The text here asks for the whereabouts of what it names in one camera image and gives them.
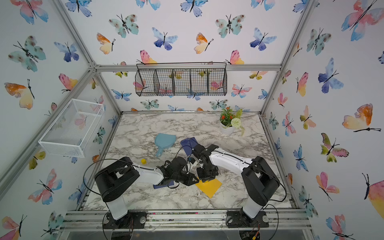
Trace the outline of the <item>yellow envelope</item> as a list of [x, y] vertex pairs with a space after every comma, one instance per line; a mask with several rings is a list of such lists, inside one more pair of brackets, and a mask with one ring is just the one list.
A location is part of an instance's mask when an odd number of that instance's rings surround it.
[[217, 179], [206, 182], [199, 181], [199, 183], [196, 184], [196, 187], [200, 189], [209, 198], [212, 198], [221, 186], [222, 183]]

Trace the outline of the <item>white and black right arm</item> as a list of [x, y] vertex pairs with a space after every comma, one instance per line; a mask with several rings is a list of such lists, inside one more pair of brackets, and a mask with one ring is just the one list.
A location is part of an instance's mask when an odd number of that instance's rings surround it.
[[217, 145], [205, 148], [199, 144], [192, 148], [192, 154], [201, 164], [197, 173], [203, 183], [214, 180], [219, 175], [219, 167], [242, 177], [248, 193], [242, 212], [248, 219], [257, 216], [281, 185], [269, 164], [260, 156], [244, 158], [228, 153]]

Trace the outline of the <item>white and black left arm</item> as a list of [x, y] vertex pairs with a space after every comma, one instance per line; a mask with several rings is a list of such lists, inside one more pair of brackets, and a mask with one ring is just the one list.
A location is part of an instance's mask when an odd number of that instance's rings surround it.
[[185, 168], [187, 162], [182, 157], [166, 161], [156, 168], [136, 166], [129, 157], [115, 160], [95, 175], [95, 182], [106, 203], [112, 218], [116, 221], [128, 214], [123, 194], [135, 182], [154, 186], [168, 186], [171, 182], [192, 186], [200, 180]]

